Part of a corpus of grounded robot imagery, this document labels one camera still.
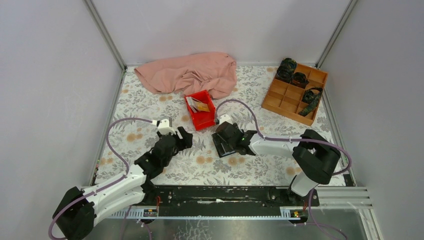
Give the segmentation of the gold VIP card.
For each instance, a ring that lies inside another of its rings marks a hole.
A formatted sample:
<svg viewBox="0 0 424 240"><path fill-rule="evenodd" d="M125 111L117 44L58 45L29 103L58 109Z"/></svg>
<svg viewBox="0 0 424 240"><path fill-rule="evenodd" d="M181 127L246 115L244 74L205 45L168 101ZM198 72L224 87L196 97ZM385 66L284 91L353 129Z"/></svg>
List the gold VIP card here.
<svg viewBox="0 0 424 240"><path fill-rule="evenodd" d="M198 102L198 101L196 103L197 103L197 108L199 109L200 112L210 112L210 108L208 104L203 102Z"/></svg>

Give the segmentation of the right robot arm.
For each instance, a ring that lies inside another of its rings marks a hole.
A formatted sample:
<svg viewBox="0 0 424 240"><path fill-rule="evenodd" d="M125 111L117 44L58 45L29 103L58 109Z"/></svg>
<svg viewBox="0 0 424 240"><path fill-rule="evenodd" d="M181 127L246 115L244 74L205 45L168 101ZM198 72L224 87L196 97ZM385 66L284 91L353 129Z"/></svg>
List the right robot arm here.
<svg viewBox="0 0 424 240"><path fill-rule="evenodd" d="M337 146L312 129L295 138L268 137L257 130L241 130L236 123L225 121L217 127L212 139L220 157L235 153L292 156L301 168L286 193L287 201L293 206L301 205L316 186L327 185L341 158Z"/></svg>

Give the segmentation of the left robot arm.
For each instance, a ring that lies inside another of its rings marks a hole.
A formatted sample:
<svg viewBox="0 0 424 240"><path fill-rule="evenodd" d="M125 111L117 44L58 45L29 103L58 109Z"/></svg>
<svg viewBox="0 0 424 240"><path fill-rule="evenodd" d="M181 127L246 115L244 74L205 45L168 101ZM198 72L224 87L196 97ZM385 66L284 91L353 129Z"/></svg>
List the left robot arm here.
<svg viewBox="0 0 424 240"><path fill-rule="evenodd" d="M103 219L127 206L144 206L155 200L151 180L161 174L178 152L193 145L193 134L179 126L175 133L158 134L159 140L128 170L85 189L76 186L64 194L52 216L52 224L65 240L82 240Z"/></svg>

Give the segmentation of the stack of cards in bin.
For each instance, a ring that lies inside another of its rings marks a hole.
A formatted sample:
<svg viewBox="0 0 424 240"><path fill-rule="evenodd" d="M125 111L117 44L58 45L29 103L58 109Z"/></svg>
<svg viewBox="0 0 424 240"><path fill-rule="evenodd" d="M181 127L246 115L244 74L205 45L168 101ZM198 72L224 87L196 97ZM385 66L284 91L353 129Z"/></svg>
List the stack of cards in bin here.
<svg viewBox="0 0 424 240"><path fill-rule="evenodd" d="M192 110L193 113L198 113L200 111L198 109L197 102L195 100L193 100L192 97L187 96L186 101L187 101L187 104L188 104L188 106L190 107L190 109Z"/></svg>

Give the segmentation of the red plastic bin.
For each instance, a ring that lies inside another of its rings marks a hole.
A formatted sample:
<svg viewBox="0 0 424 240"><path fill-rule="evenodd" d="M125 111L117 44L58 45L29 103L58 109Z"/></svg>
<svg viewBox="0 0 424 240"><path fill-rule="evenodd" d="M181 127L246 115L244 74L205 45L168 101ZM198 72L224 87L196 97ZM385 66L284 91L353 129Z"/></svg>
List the red plastic bin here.
<svg viewBox="0 0 424 240"><path fill-rule="evenodd" d="M184 100L196 131L215 125L216 108L207 90L187 95Z"/></svg>

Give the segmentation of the pink cloth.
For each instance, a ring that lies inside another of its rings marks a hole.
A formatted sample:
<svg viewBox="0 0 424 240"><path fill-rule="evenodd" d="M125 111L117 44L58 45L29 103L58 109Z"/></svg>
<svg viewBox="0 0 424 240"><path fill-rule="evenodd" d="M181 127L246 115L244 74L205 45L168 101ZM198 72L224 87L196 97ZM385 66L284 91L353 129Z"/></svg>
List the pink cloth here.
<svg viewBox="0 0 424 240"><path fill-rule="evenodd" d="M141 84L153 94L207 91L211 98L228 97L237 84L237 62L224 52L166 58L134 69Z"/></svg>

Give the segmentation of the wooden compartment tray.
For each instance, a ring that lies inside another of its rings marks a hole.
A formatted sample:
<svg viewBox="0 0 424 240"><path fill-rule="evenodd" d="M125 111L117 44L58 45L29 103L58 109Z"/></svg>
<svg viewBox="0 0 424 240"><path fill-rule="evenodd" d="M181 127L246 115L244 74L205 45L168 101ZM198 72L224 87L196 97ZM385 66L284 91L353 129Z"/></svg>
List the wooden compartment tray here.
<svg viewBox="0 0 424 240"><path fill-rule="evenodd" d="M306 87L301 88L278 80L275 77L271 82L261 107L291 120L311 126L316 118L318 108L316 107L305 116L300 115L299 113L308 106L306 102L302 101L302 98L305 92L311 90L313 87L323 89L326 85L328 73L300 63L297 65L295 72L306 75L306 79L309 81Z"/></svg>

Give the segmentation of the rolled dark belt top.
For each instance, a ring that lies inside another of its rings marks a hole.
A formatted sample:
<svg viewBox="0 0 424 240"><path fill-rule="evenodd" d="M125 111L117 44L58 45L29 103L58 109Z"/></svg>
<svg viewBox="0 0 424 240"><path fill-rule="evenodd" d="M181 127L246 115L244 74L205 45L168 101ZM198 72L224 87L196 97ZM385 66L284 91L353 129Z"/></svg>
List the rolled dark belt top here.
<svg viewBox="0 0 424 240"><path fill-rule="evenodd" d="M294 59L290 57L284 58L276 70L275 78L279 81L290 83L297 65Z"/></svg>

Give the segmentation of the rolled dark belt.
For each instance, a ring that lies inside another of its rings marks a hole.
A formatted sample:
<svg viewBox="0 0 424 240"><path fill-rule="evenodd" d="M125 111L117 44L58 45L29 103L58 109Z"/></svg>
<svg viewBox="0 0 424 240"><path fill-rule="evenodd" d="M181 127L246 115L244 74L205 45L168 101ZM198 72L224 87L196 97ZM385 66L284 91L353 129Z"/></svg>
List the rolled dark belt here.
<svg viewBox="0 0 424 240"><path fill-rule="evenodd" d="M279 81L290 83L297 65L294 59L290 57L284 58L276 70L275 78Z"/></svg>
<svg viewBox="0 0 424 240"><path fill-rule="evenodd" d="M295 72L292 75L292 79L290 82L292 85L305 89L306 86L309 84L309 80L307 79L306 75L302 72Z"/></svg>

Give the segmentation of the rolled dark belt middle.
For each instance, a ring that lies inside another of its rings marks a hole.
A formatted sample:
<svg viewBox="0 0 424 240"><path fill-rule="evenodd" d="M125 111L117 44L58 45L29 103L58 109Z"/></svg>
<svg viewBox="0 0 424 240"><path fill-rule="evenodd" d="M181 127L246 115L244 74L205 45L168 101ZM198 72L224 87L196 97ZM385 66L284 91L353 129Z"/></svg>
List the rolled dark belt middle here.
<svg viewBox="0 0 424 240"><path fill-rule="evenodd" d="M302 72L295 72L292 75L292 79L290 82L292 85L305 89L306 86L309 84L309 80L307 79L306 75Z"/></svg>

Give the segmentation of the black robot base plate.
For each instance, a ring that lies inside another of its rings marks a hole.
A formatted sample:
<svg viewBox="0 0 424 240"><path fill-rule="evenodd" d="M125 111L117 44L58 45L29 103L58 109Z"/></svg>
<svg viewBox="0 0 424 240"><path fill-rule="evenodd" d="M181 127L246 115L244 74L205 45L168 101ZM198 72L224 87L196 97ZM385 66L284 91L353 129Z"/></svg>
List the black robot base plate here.
<svg viewBox="0 0 424 240"><path fill-rule="evenodd" d="M159 217L278 217L282 208L320 205L318 194L297 196L284 186L158 185L137 207Z"/></svg>

